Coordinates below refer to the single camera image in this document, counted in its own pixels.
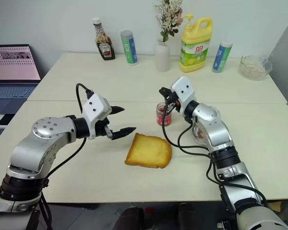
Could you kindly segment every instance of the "toast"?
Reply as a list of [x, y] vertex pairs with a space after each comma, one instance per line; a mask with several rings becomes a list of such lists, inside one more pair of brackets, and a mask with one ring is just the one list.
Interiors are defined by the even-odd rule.
[[171, 145], [164, 139], [136, 133], [125, 164], [165, 168], [172, 157]]

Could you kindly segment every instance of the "laptop screen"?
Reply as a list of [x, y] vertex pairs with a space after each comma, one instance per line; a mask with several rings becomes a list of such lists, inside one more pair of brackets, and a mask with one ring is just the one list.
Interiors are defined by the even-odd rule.
[[0, 46], [0, 82], [40, 80], [29, 45]]

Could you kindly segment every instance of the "white table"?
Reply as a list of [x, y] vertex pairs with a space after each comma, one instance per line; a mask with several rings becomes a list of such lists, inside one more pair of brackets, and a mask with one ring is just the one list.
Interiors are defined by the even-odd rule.
[[[136, 132], [162, 137], [156, 123], [156, 103], [111, 103], [126, 110], [108, 116], [109, 127], [137, 127]], [[268, 199], [288, 198], [288, 106], [285, 104], [219, 103], [235, 146], [256, 185]], [[44, 116], [80, 116], [77, 102], [26, 102], [0, 137], [0, 184], [15, 145], [28, 135], [31, 125]], [[188, 124], [178, 113], [167, 132], [171, 140]], [[218, 187], [208, 181], [208, 159], [173, 148], [170, 164], [150, 169], [124, 164], [134, 133], [111, 141], [98, 137], [50, 177], [44, 189], [49, 202], [130, 202], [220, 200]], [[183, 144], [195, 144], [191, 133]], [[62, 148], [57, 165], [71, 155], [81, 140]]]
[[248, 80], [238, 72], [240, 58], [229, 58], [222, 73], [211, 71], [214, 58], [194, 72], [179, 69], [178, 57], [171, 57], [171, 69], [158, 72], [154, 56], [139, 56], [136, 66], [128, 66], [124, 55], [104, 61], [99, 54], [65, 53], [39, 83], [30, 101], [76, 101], [76, 83], [117, 102], [160, 102], [161, 87], [169, 88], [181, 76], [190, 78], [197, 100], [202, 103], [286, 104], [271, 77]]

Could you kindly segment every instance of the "bread crust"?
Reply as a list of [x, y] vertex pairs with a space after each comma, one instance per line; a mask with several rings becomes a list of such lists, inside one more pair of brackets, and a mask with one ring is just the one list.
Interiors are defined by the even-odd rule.
[[[143, 162], [139, 162], [139, 161], [132, 161], [131, 160], [131, 156], [133, 155], [133, 151], [134, 151], [134, 148], [135, 148], [135, 144], [136, 144], [136, 141], [138, 141], [138, 139], [140, 138], [149, 138], [150, 140], [156, 140], [156, 141], [162, 141], [166, 148], [165, 148], [165, 151], [166, 151], [166, 158], [163, 162], [163, 164], [149, 164], [149, 163], [143, 163]], [[148, 167], [148, 168], [165, 168], [168, 163], [170, 162], [172, 158], [172, 147], [171, 147], [171, 144], [168, 143], [167, 140], [165, 139], [162, 139], [160, 137], [156, 137], [156, 136], [146, 136], [146, 135], [143, 135], [143, 134], [140, 134], [140, 133], [136, 133], [134, 135], [134, 138], [133, 138], [133, 141], [132, 141], [132, 145], [129, 149], [129, 152], [128, 152], [128, 155], [126, 157], [126, 160], [125, 160], [125, 164], [127, 165], [138, 165], [138, 166], [142, 166], [142, 167]]]

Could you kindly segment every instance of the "glass bowl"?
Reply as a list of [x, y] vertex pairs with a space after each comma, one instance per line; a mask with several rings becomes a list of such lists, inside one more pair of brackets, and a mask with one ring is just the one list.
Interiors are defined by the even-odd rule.
[[239, 69], [245, 78], [259, 81], [271, 72], [272, 64], [263, 57], [249, 55], [241, 58]]

